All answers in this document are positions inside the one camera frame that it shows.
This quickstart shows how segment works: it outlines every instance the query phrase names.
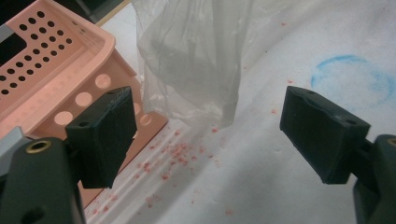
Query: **transparent plastic sheet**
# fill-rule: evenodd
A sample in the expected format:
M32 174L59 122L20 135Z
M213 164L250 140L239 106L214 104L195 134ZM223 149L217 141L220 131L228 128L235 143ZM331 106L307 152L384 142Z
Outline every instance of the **transparent plastic sheet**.
M231 125L246 36L287 2L133 1L145 111L194 126ZM247 42L254 39L253 32Z

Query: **white table surface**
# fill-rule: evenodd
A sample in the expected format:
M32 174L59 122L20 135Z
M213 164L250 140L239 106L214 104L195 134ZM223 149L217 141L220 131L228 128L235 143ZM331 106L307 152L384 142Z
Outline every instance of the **white table surface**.
M269 21L268 29L284 29L277 34L282 39L263 46L253 66L245 64L233 126L197 130L169 120L113 189L85 209L88 223L356 223L355 178L323 185L278 126L286 87L294 85L372 124L371 141L396 134L396 6L378 0L369 10L361 5L366 0L329 2L318 13L320 1L310 2L306 7L317 13L293 14L303 11L298 5ZM348 11L353 4L359 12ZM102 27L137 71L134 15L128 5Z

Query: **blue circle stain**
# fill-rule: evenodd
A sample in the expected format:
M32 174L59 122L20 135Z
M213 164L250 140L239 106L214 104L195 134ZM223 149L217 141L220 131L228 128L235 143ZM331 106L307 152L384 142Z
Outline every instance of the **blue circle stain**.
M355 55L342 55L318 64L313 90L351 111L394 99L395 77Z

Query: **plastic crate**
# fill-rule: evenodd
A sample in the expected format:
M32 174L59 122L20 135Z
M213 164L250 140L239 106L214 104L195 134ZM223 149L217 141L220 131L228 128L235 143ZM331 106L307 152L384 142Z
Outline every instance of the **plastic crate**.
M129 85L138 133L121 169L167 119L143 114L140 83L115 50L115 38L49 0L6 22L27 47L0 68L0 138L15 126L33 138L66 138L64 126L103 92ZM99 189L82 189L87 205Z

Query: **brass insert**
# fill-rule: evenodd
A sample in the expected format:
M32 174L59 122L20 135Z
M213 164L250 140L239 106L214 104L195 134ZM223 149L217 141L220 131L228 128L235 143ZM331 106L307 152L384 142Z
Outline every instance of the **brass insert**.
M26 152L29 154L35 154L48 149L50 146L51 146L51 141L47 141L47 140L38 141L29 145L29 147L26 148Z
M396 138L390 138L390 139L388 139L388 143L389 143L390 145L393 145L394 147L396 147Z

